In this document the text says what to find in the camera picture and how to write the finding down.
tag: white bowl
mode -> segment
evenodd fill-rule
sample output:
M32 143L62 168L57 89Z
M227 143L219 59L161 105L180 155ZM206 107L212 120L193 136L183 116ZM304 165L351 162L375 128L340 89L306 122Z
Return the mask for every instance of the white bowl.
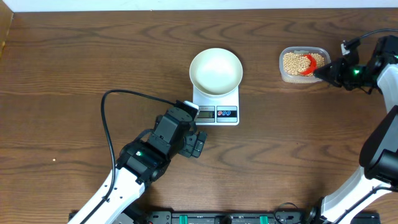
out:
M242 64L225 49L207 49L192 61L189 76L192 84L205 96L217 98L231 93L241 83Z

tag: clear plastic container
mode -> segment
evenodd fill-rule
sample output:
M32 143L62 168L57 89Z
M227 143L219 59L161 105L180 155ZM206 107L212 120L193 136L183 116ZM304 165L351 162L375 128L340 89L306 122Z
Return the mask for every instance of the clear plastic container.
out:
M325 65L329 64L330 56L328 52L319 47L288 47L282 51L279 56L279 70L282 75L282 79L285 82L289 83L316 83L322 81L320 78L316 78L314 76L305 77L301 75L290 75L284 70L284 55L286 53L296 53L296 54L320 54L325 59Z

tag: white kitchen scale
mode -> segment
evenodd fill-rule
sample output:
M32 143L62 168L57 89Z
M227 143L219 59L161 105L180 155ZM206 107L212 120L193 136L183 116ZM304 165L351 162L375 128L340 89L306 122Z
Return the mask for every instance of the white kitchen scale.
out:
M197 125L228 125L239 124L239 89L220 98L205 96L193 87L193 103L199 106L196 118Z
M189 69L193 84L193 103L199 106L197 125L239 124L239 84L242 63L225 49L200 52Z

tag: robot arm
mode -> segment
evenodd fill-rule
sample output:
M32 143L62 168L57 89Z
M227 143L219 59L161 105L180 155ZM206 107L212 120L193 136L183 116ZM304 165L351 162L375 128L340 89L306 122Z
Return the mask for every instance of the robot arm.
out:
M384 102L389 112L393 106L398 105L398 65L387 65L377 78L377 85L383 92Z
M398 38L380 38L366 66L357 65L358 45L343 51L343 54L346 52L344 58L319 68L315 76L347 90L362 86L378 88L384 95L388 114L365 142L356 172L336 192L321 198L307 223L349 224L377 198L397 191L398 56L395 53L398 52Z
M69 224L113 223L127 206L165 173L173 156L179 153L185 157L199 157L207 135L204 132L196 134L193 121L198 109L191 102L177 101L166 114L156 118L154 129L145 130L125 145L116 161L114 186L109 197L103 202L111 187L112 172ZM145 142L141 138L146 134L149 137Z

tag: wooden table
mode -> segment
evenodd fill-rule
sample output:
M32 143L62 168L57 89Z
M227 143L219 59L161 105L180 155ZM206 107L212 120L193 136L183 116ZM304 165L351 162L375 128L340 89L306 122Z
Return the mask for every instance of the wooden table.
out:
M386 115L375 92L280 78L279 54L340 44L397 27L397 9L18 13L0 62L0 223L65 223L111 169L100 117L112 88L191 100L188 68L211 47L244 66L237 127L205 127L199 159L176 156L140 198L145 207L264 211L310 207L357 168L364 141ZM363 62L380 35L363 41ZM118 154L168 105L111 95L108 125ZM369 210L396 223L398 194Z

